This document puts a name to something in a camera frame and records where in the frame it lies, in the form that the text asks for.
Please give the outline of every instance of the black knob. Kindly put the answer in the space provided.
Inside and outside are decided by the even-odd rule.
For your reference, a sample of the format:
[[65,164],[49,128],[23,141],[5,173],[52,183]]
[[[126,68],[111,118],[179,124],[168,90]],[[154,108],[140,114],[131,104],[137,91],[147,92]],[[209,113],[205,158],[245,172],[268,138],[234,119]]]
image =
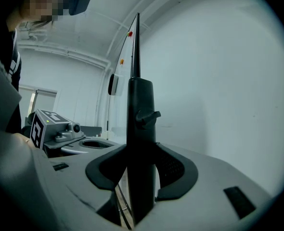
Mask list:
[[149,108],[143,108],[137,113],[136,122],[139,127],[143,129],[148,129],[155,125],[157,118],[160,116],[161,114],[159,111],[154,111]]
[[80,126],[79,126],[78,124],[75,124],[75,125],[74,125],[74,131],[75,131],[76,133],[79,133],[79,132],[80,132]]

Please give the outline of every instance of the white ceiling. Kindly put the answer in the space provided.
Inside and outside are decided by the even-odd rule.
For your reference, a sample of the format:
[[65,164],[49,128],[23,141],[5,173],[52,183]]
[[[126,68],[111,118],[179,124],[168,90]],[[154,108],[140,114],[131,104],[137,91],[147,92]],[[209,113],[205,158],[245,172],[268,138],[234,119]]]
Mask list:
[[114,62],[136,13],[141,13],[142,34],[151,30],[154,21],[164,12],[182,1],[91,0],[84,13],[63,16],[45,31],[28,31],[28,35],[20,34],[19,39],[27,39],[34,44],[53,43],[71,47]]

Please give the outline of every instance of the black slot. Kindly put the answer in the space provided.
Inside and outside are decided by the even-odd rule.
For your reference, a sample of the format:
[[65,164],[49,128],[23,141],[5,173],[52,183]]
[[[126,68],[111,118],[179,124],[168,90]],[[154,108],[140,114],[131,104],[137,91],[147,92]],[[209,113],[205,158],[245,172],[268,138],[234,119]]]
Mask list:
[[244,218],[256,208],[238,187],[229,187],[223,190],[234,207],[239,219]]
[[88,147],[88,148],[94,148],[94,149],[104,149],[111,147],[111,144],[105,143],[105,142],[98,142],[98,141],[80,141],[80,146]]
[[58,164],[58,165],[54,165],[53,166],[53,168],[54,168],[54,170],[55,171],[58,171],[58,170],[61,170],[61,169],[63,169],[63,168],[67,168],[67,167],[69,167],[67,164],[65,164],[65,163],[62,163],[62,164]]

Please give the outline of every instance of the person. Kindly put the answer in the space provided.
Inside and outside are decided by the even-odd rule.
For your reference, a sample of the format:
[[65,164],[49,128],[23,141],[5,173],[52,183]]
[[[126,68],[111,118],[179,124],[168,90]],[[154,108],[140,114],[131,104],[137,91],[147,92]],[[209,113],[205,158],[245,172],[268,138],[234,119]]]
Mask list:
[[[31,21],[35,27],[52,22],[65,8],[66,0],[5,0],[0,8],[0,61],[11,79],[13,87],[19,91],[22,60],[17,49],[16,28],[24,21]],[[21,133],[20,109],[17,106],[6,131]]]

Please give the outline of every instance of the white wall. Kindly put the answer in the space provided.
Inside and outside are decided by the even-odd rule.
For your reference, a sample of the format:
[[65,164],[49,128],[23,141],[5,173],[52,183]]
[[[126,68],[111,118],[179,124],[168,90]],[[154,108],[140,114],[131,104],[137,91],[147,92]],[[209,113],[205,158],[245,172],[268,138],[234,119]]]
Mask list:
[[80,125],[95,126],[101,69],[52,53],[19,52],[20,85],[57,91],[53,111]]
[[284,183],[284,40],[254,0],[187,0],[142,37],[157,141],[229,162],[276,195]]

